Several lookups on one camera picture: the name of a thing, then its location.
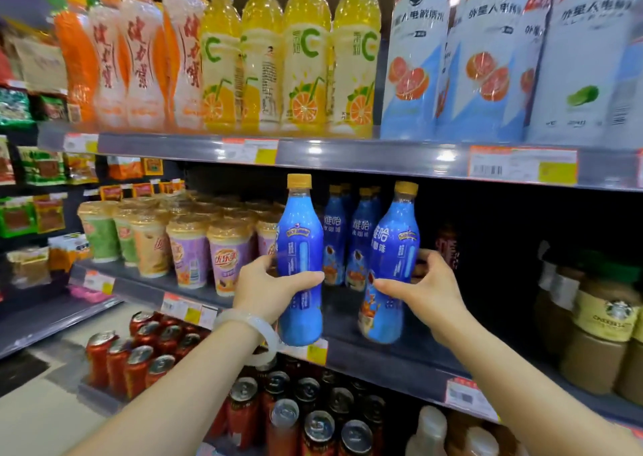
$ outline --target forearm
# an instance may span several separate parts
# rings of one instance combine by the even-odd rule
[[[470,314],[444,332],[448,346],[530,456],[643,455],[634,437],[578,402]]]
[[[68,456],[194,456],[260,340],[244,323],[221,325]]]

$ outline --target white bangle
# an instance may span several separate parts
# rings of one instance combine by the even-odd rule
[[[247,366],[258,367],[266,365],[273,360],[277,355],[277,350],[279,349],[279,336],[277,336],[277,333],[268,322],[237,309],[227,309],[218,314],[214,319],[212,331],[214,332],[218,326],[229,320],[245,322],[250,327],[258,330],[259,334],[266,339],[266,344],[268,344],[268,351],[261,354],[250,355],[245,362]]]

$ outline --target lime illustration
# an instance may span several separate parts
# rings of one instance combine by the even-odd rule
[[[594,102],[599,97],[599,87],[595,85],[583,86],[575,94],[567,95],[567,105],[578,107],[589,102]]]

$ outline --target supermarket aisle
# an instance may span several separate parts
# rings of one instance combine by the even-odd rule
[[[130,317],[140,310],[120,304],[28,349],[50,367],[0,397],[3,456],[58,456],[105,420],[76,400],[75,387],[86,372],[84,346],[101,330],[127,332]]]

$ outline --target blue bottle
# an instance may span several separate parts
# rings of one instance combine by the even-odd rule
[[[310,201],[310,175],[288,175],[288,202],[277,224],[277,271],[287,276],[321,271],[324,229]],[[308,346],[322,335],[321,285],[297,292],[279,317],[278,332],[290,346]]]
[[[420,244],[413,201],[417,184],[397,182],[396,196],[379,222],[371,240],[370,271],[366,277],[364,302],[359,310],[359,330],[376,343],[394,343],[402,335],[402,301],[376,290],[376,278],[411,281]]]
[[[353,204],[353,196],[350,193],[350,183],[342,183],[342,204],[344,206],[344,214],[346,220],[350,222],[350,218],[355,212],[355,204]]]
[[[373,185],[371,190],[373,190],[373,197],[371,198],[373,202],[373,214],[375,214],[375,223],[377,224],[382,218],[382,200],[379,198],[379,192],[382,191],[382,187]]]
[[[349,238],[349,257],[346,265],[346,286],[363,292],[368,275],[368,257],[370,256],[370,238],[377,222],[370,188],[359,189],[359,205],[353,214]]]
[[[331,197],[324,211],[324,283],[342,285],[344,282],[344,257],[349,222],[342,204],[342,187],[331,185]]]

